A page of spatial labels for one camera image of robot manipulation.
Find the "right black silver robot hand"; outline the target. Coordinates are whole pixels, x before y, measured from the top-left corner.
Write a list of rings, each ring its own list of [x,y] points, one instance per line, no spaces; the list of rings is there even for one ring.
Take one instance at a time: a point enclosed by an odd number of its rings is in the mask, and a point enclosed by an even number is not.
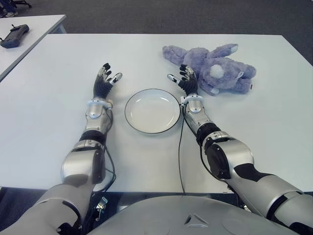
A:
[[[186,95],[198,94],[198,82],[196,74],[192,68],[185,64],[181,64],[179,70],[182,78],[178,78],[173,74],[168,74],[167,78],[177,84],[183,91],[185,91]]]

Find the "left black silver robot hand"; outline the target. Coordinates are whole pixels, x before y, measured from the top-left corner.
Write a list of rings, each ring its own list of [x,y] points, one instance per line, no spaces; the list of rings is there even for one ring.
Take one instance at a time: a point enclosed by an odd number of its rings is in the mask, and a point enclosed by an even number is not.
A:
[[[105,63],[100,70],[95,79],[93,86],[93,97],[106,99],[109,95],[112,87],[122,78],[122,73],[117,73],[113,77],[111,75],[111,66],[109,63]]]

